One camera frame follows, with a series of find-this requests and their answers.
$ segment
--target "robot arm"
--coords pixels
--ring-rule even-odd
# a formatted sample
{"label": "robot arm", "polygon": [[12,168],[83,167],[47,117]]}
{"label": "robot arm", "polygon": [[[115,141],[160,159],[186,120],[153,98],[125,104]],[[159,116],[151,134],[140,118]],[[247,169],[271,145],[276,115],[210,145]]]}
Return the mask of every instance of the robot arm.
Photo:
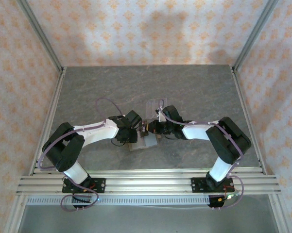
{"label": "robot arm", "polygon": [[[182,123],[190,123],[184,121],[174,106],[167,106],[163,109],[163,113],[169,119]],[[154,120],[146,126],[146,130],[155,134],[174,134],[176,138],[202,139],[209,140],[218,158],[206,175],[206,185],[211,189],[218,187],[226,178],[227,173],[232,165],[239,158],[240,154],[235,146],[228,140],[225,135],[211,124],[179,125],[167,120],[163,114],[157,111],[159,120]],[[116,138],[121,143],[136,143],[137,131],[135,126],[141,121],[140,116],[134,111],[130,111],[126,116],[112,116],[105,121],[84,125],[71,126],[69,123],[63,123],[58,127],[54,134],[45,143],[42,151],[56,139],[63,136],[67,132],[77,130],[75,133],[67,136],[52,147],[46,156],[60,172],[65,173],[76,184],[82,187],[90,188],[92,186],[92,178],[77,162],[77,158],[83,147],[90,143],[94,143],[103,139]],[[232,137],[237,146],[245,153],[250,147],[249,138],[239,129],[239,127],[228,117],[224,117],[219,121],[212,123],[220,125]]]}
{"label": "robot arm", "polygon": [[176,138],[184,140],[202,139],[211,141],[218,154],[214,166],[206,175],[206,183],[211,189],[215,189],[225,180],[232,165],[240,157],[232,142],[214,124],[221,126],[231,136],[243,154],[251,147],[249,138],[228,117],[224,117],[219,121],[206,122],[205,125],[199,125],[190,124],[192,123],[191,121],[184,121],[172,105],[165,107],[162,111],[171,120],[189,124],[175,124],[168,121],[160,111],[157,111],[159,120],[155,120],[148,125],[150,132],[156,134],[172,133]]}
{"label": "robot arm", "polygon": [[76,130],[55,144],[46,154],[56,169],[71,178],[76,184],[89,188],[91,177],[77,162],[77,158],[83,147],[88,144],[103,140],[116,138],[121,143],[137,142],[137,131],[134,127],[141,121],[140,116],[130,111],[126,116],[111,116],[105,121],[84,126],[71,126],[69,123],[61,124],[52,134],[42,148],[45,149],[57,138],[67,132]]}

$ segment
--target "patterned wall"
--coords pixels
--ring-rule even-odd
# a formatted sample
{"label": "patterned wall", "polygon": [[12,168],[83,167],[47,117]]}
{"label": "patterned wall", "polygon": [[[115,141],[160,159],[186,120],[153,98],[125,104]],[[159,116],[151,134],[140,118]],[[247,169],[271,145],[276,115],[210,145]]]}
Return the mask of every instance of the patterned wall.
{"label": "patterned wall", "polygon": [[292,218],[292,0],[280,0],[240,70],[268,169]]}
{"label": "patterned wall", "polygon": [[58,73],[15,0],[0,0],[0,232],[33,159]]}
{"label": "patterned wall", "polygon": [[29,0],[64,66],[230,64],[267,0]]}

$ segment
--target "black mounting plate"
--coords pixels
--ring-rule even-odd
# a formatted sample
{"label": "black mounting plate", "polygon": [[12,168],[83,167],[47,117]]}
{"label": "black mounting plate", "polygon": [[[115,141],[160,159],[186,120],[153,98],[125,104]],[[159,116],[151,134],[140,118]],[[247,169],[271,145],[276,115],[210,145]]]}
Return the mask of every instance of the black mounting plate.
{"label": "black mounting plate", "polygon": [[[76,187],[73,183],[70,182],[69,179],[63,179],[63,193],[90,193],[89,191],[84,192],[83,189]],[[105,178],[91,178],[90,185],[88,188],[93,189],[97,193],[104,193],[106,187],[106,179]]]}
{"label": "black mounting plate", "polygon": [[203,177],[193,177],[191,178],[191,187],[193,193],[225,193],[226,190],[224,186],[227,187],[227,193],[234,192],[234,185],[232,178],[226,178],[224,181],[217,186],[215,189],[211,189],[207,183],[206,178]]}

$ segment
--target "wire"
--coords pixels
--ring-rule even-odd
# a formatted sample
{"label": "wire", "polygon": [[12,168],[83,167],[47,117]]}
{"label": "wire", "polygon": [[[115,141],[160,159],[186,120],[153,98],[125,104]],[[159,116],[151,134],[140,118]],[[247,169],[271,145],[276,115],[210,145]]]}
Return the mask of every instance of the wire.
{"label": "wire", "polygon": [[[83,206],[83,207],[82,207],[82,210],[86,210],[86,209],[92,207],[92,206],[93,206],[93,205],[99,200],[99,195],[98,195],[98,193],[95,192],[93,189],[85,188],[85,187],[83,187],[83,186],[77,184],[76,182],[74,182],[70,177],[67,177],[67,178],[69,179],[69,181],[70,181],[73,185],[77,186],[78,188],[81,188],[81,189],[83,189],[83,190],[87,190],[87,191],[89,191],[89,192],[91,192],[91,193],[94,193],[94,194],[96,195],[96,200],[93,201],[93,202],[92,202],[90,205],[88,205],[88,206],[85,206],[85,207]],[[61,199],[61,201],[60,201],[60,207],[61,207],[64,211],[66,211],[66,212],[75,212],[75,211],[78,211],[78,210],[79,210],[79,208],[76,208],[76,209],[67,209],[67,208],[63,205],[64,199],[67,198],[67,197],[72,197],[72,198],[73,198],[73,197],[88,198],[88,196],[78,195],[78,194],[68,194],[68,195],[64,196],[64,197]]]}
{"label": "wire", "polygon": [[[73,133],[77,133],[77,132],[80,132],[80,131],[83,131],[83,132],[84,132],[84,131],[88,131],[88,130],[99,129],[99,128],[103,127],[103,126],[106,124],[106,118],[105,118],[104,115],[100,112],[99,107],[98,107],[98,102],[99,102],[100,100],[107,100],[107,101],[111,102],[111,103],[117,108],[117,110],[120,112],[120,114],[123,115],[122,112],[121,112],[121,110],[120,110],[120,108],[119,108],[119,107],[118,107],[118,106],[117,106],[112,100],[110,100],[110,99],[108,99],[108,98],[105,98],[105,97],[98,98],[98,99],[96,100],[95,107],[96,107],[96,111],[97,111],[97,112],[100,114],[100,116],[104,119],[104,121],[102,122],[102,124],[100,124],[100,125],[98,125],[98,126],[92,126],[92,127],[86,127],[86,128],[83,128],[83,129],[81,128],[81,129],[73,130],[73,131],[70,131],[70,132],[68,132],[68,133],[65,133],[64,135],[62,135],[62,136],[60,136],[59,138],[57,138],[55,141],[53,141],[53,142],[52,142],[52,143],[51,143],[51,144],[50,144],[50,145],[44,150],[44,152],[42,153],[42,155],[41,155],[40,158],[38,159],[37,166],[38,166],[38,168],[39,168],[40,170],[49,170],[49,169],[53,169],[53,168],[55,168],[55,166],[42,167],[42,166],[41,166],[41,162],[42,162],[43,158],[45,157],[45,155],[50,151],[50,149],[51,149],[56,143],[58,143],[59,141],[63,140],[64,138],[66,138],[67,136],[69,136],[69,135],[71,135],[71,134],[73,134]],[[77,184],[76,182],[74,182],[74,181],[73,181],[70,177],[68,177],[68,176],[67,176],[67,178],[68,178],[68,179],[70,180],[70,182],[71,182],[72,184],[74,184],[76,187],[78,187],[78,188],[80,188],[80,189],[83,189],[83,190],[87,190],[87,191],[89,191],[89,192],[91,192],[91,193],[94,193],[94,194],[97,196],[96,200],[95,200],[93,203],[91,203],[90,205],[88,205],[88,206],[86,206],[86,207],[82,207],[83,210],[92,207],[92,206],[93,206],[93,205],[99,200],[99,195],[98,195],[98,193],[95,192],[93,189],[89,189],[89,188],[86,188],[86,187],[83,187],[83,186]],[[62,200],[61,200],[61,202],[60,202],[60,206],[61,206],[61,208],[62,208],[64,211],[66,211],[66,212],[74,212],[74,211],[78,211],[79,208],[77,208],[77,209],[67,209],[67,208],[64,207],[64,205],[63,205],[64,199],[67,198],[67,197],[72,197],[72,198],[75,198],[75,197],[81,197],[81,198],[83,198],[83,197],[86,197],[86,196],[84,196],[84,195],[76,195],[76,194],[68,194],[68,195],[66,195],[66,196],[64,196],[64,197],[62,198]]]}
{"label": "wire", "polygon": [[241,186],[242,186],[242,190],[241,190],[241,194],[240,194],[240,197],[238,198],[238,200],[231,204],[231,205],[228,205],[228,206],[223,206],[223,207],[219,207],[217,208],[218,210],[222,209],[222,208],[228,208],[228,207],[232,207],[232,206],[235,206],[237,203],[240,202],[240,200],[242,199],[243,197],[243,194],[244,194],[244,184],[241,180],[240,177],[236,176],[236,175],[231,175],[231,171],[238,165],[240,164],[240,161],[243,159],[244,155],[242,153],[242,150],[239,148],[239,146],[236,144],[236,142],[232,139],[232,137],[230,136],[230,134],[228,134],[226,132],[226,130],[224,130],[220,125],[216,124],[216,123],[213,123],[213,122],[204,122],[204,121],[200,121],[200,122],[196,122],[196,121],[192,121],[192,122],[189,122],[189,123],[184,123],[184,122],[178,122],[178,121],[175,121],[175,120],[172,120],[170,119],[169,117],[167,117],[164,112],[163,112],[163,107],[164,107],[164,100],[160,100],[159,101],[159,111],[160,113],[165,117],[166,120],[170,121],[170,122],[173,122],[175,124],[178,124],[178,125],[213,125],[213,126],[216,126],[221,132],[224,133],[224,135],[227,136],[227,138],[230,140],[230,142],[233,144],[233,146],[236,148],[236,150],[238,151],[238,153],[240,154],[240,157],[236,160],[236,162],[232,165],[232,167],[230,168],[230,170],[227,172],[227,178],[237,178],[240,183],[241,183]]}
{"label": "wire", "polygon": [[110,139],[110,142],[115,145],[116,147],[123,147],[125,145],[125,142],[122,145],[117,145],[112,141],[112,138]]}
{"label": "wire", "polygon": [[234,186],[224,186],[225,188],[234,188],[237,192],[238,190]]}
{"label": "wire", "polygon": [[170,138],[170,137],[167,137],[166,135],[164,135],[166,139],[168,140],[178,140],[179,138]]}
{"label": "wire", "polygon": [[224,187],[224,189],[225,189],[225,192],[224,192],[224,198],[226,198],[226,195],[227,195],[227,187],[224,185],[223,186]]}

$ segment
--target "gray tabletop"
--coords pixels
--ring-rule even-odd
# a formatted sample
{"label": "gray tabletop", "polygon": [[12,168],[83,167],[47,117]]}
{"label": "gray tabletop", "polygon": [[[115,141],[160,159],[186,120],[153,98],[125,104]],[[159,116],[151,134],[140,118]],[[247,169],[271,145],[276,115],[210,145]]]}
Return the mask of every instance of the gray tabletop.
{"label": "gray tabletop", "polygon": [[[167,98],[184,120],[214,121],[230,117],[248,135],[249,130],[230,67],[173,65],[129,67],[68,67],[56,108],[52,132],[63,122],[87,125],[102,121],[95,110],[99,97],[112,99],[127,114],[146,117],[146,103]],[[102,100],[106,117],[118,115]],[[102,140],[84,147],[78,161],[85,169],[155,169],[212,167],[217,154],[209,141],[159,139],[157,146],[130,151]],[[254,147],[240,166],[258,166]]]}

